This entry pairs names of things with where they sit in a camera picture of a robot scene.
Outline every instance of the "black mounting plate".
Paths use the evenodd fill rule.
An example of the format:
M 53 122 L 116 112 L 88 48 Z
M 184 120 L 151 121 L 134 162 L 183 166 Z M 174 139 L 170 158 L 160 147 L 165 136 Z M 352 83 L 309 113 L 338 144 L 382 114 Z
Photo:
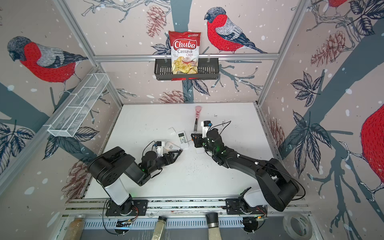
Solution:
M 108 205 L 109 209 L 107 208 L 105 215 L 107 217 L 122 217 L 120 214 L 121 211 L 117 205 L 113 201 L 110 203 L 111 204 Z M 139 216 L 145 216 L 145 213 L 147 212 L 148 200 L 132 200 L 132 205 L 138 208 Z M 132 211 L 127 216 L 136 216 L 136 214 L 136 210 L 132 209 Z
M 240 209 L 239 199 L 237 199 L 237 198 L 226 199 L 225 200 L 225 205 L 227 207 L 226 210 L 227 210 L 227 214 L 228 215 L 244 214 L 241 211 L 241 209 Z M 252 208 L 252 213 L 250 213 L 250 214 L 261 214 L 261 215 L 264 215 L 263 212 L 265 212 L 265 213 L 267 212 L 266 205 L 264 205 L 264 206 L 260 205 L 260 206 L 257 206 L 257 207 L 253 207 Z

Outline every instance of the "bird wing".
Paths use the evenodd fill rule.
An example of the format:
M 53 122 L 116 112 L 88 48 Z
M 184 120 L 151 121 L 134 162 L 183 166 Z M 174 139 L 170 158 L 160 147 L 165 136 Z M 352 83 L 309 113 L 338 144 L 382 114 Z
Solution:
M 215 30 L 222 38 L 231 42 L 235 42 L 234 40 L 243 33 L 243 30 L 236 26 L 228 17 L 224 26 L 217 27 Z
M 70 63 L 88 59 L 79 54 L 63 51 L 60 48 L 51 48 L 40 44 L 37 44 L 37 46 L 41 52 L 41 58 L 37 61 L 37 64 L 44 68 L 59 68 Z

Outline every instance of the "gray surface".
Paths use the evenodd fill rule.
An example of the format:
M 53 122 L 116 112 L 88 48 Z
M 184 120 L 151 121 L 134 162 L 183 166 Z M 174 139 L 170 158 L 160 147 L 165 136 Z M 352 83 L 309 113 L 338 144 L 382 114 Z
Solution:
M 281 239 L 291 240 L 283 229 L 283 217 L 270 217 L 255 234 L 247 233 L 242 228 L 221 228 L 222 240 L 269 240 Z M 104 240 L 104 239 L 126 239 L 126 240 L 150 240 L 152 230 L 131 230 L 125 236 L 114 236 L 105 230 L 84 230 L 80 240 Z M 166 230 L 163 240 L 208 240 L 208 228 L 170 229 Z

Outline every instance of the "bird head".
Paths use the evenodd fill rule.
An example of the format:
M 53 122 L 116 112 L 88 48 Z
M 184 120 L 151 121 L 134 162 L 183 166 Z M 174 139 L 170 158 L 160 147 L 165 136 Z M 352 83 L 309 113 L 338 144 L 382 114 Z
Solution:
M 212 23 L 214 19 L 219 15 L 225 15 L 226 12 L 222 7 L 213 7 L 207 11 L 207 14 L 204 17 L 204 20 L 207 20 L 209 23 Z
M 23 36 L 14 37 L 8 42 L 7 48 L 8 48 L 9 56 L 12 58 L 13 61 L 16 61 L 16 60 L 26 61 L 26 58 L 24 55 L 24 47 L 30 42 L 31 40 Z

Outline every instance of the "tape roll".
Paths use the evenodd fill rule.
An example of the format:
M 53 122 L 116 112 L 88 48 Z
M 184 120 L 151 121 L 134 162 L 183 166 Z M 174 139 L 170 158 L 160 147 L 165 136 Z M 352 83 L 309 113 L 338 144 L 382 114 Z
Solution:
M 309 240 L 312 237 L 312 225 L 301 214 L 291 213 L 283 218 L 285 232 L 294 240 Z

